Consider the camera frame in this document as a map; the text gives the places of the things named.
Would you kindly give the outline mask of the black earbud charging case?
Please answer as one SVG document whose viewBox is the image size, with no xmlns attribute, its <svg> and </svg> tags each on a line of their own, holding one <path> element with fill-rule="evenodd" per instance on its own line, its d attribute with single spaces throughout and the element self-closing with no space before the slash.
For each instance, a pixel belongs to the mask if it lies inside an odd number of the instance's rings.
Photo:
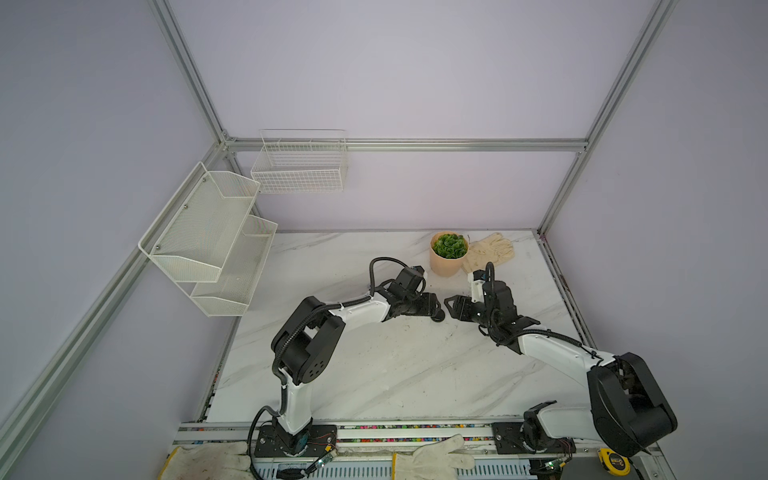
<svg viewBox="0 0 768 480">
<path fill-rule="evenodd" d="M 431 315 L 431 320 L 436 323 L 443 322 L 445 320 L 445 312 L 442 309 L 436 309 Z"/>
</svg>

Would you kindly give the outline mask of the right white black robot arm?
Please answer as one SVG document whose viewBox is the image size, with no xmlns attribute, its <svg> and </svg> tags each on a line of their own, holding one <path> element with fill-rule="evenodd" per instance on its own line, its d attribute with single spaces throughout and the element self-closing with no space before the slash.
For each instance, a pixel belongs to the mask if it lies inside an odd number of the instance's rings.
<svg viewBox="0 0 768 480">
<path fill-rule="evenodd" d="M 511 288 L 487 264 L 468 276 L 470 292 L 445 299 L 450 316 L 477 325 L 496 346 L 538 360 L 579 384 L 584 402 L 541 402 L 523 415 L 523 446 L 545 450 L 557 440 L 598 441 L 631 457 L 670 435 L 678 419 L 645 360 L 591 348 L 519 313 Z"/>
</svg>

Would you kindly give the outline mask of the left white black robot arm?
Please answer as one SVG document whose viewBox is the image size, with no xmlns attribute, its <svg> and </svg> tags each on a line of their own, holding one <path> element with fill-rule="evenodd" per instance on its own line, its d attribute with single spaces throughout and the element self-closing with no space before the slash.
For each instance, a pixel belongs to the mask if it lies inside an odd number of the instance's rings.
<svg viewBox="0 0 768 480">
<path fill-rule="evenodd" d="M 338 427 L 313 418 L 311 384 L 329 367 L 345 331 L 401 316 L 445 319 L 437 296 L 426 290 L 423 267 L 376 257 L 368 274 L 365 296 L 339 303 L 308 296 L 274 336 L 271 371 L 280 381 L 280 405 L 264 406 L 254 417 L 247 435 L 253 459 L 309 456 L 336 446 Z"/>
</svg>

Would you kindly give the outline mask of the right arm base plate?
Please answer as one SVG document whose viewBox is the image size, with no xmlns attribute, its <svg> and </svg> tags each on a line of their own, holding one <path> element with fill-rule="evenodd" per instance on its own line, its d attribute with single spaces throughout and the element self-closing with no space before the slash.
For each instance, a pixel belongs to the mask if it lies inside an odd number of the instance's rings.
<svg viewBox="0 0 768 480">
<path fill-rule="evenodd" d="M 551 438 L 526 421 L 491 424 L 496 451 L 499 454 L 566 454 L 576 451 L 575 443 L 566 437 Z"/>
</svg>

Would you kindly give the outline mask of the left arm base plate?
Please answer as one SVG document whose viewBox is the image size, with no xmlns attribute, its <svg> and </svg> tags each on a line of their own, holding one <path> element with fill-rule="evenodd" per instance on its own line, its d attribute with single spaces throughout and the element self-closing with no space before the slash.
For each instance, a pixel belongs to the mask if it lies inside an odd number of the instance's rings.
<svg viewBox="0 0 768 480">
<path fill-rule="evenodd" d="M 289 434 L 280 424 L 263 425 L 252 444 L 255 458 L 302 457 L 315 458 L 336 446 L 336 425 L 313 425 L 295 435 Z"/>
</svg>

